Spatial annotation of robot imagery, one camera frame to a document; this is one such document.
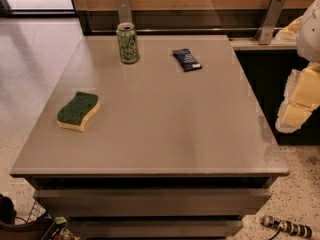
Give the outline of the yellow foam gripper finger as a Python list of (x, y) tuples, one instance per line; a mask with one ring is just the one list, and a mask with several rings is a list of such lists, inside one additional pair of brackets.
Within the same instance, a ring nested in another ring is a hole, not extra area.
[(302, 16), (293, 20), (289, 25), (281, 29), (276, 34), (275, 39), (279, 41), (295, 42), (301, 20), (302, 20)]
[(302, 71), (293, 69), (287, 79), (284, 100), (280, 104), (275, 127), (281, 133), (293, 133), (320, 106), (320, 64), (309, 63)]

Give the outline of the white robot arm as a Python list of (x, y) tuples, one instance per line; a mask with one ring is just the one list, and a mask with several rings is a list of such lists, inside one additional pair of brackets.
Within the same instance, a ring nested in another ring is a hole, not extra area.
[(309, 62), (302, 71), (291, 71), (277, 113), (276, 130), (293, 133), (320, 106), (320, 0), (279, 31), (276, 39), (295, 41), (297, 54)]

